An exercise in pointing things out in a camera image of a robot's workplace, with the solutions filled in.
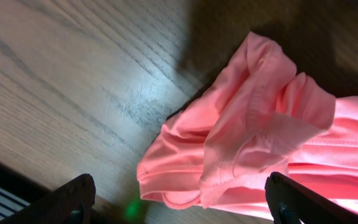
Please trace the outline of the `light pink t-shirt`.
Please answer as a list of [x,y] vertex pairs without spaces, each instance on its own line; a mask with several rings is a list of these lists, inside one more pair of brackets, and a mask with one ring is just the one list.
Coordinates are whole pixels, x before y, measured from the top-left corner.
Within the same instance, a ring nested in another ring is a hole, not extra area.
[[358,214],[358,96],[336,98],[250,33],[200,98],[163,123],[137,166],[140,197],[271,219],[280,172]]

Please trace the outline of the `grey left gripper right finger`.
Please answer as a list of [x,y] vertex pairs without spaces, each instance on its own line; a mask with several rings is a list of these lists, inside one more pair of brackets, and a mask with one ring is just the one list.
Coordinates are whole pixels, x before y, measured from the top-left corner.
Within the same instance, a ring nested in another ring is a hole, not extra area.
[[274,224],[353,224],[358,214],[336,205],[291,178],[272,172],[265,198]]

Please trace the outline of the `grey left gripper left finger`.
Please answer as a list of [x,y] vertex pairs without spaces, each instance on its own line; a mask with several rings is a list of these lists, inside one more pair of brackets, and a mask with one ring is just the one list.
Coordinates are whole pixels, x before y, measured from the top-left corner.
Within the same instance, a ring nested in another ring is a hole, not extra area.
[[90,224],[95,196],[92,176],[81,174],[0,224]]

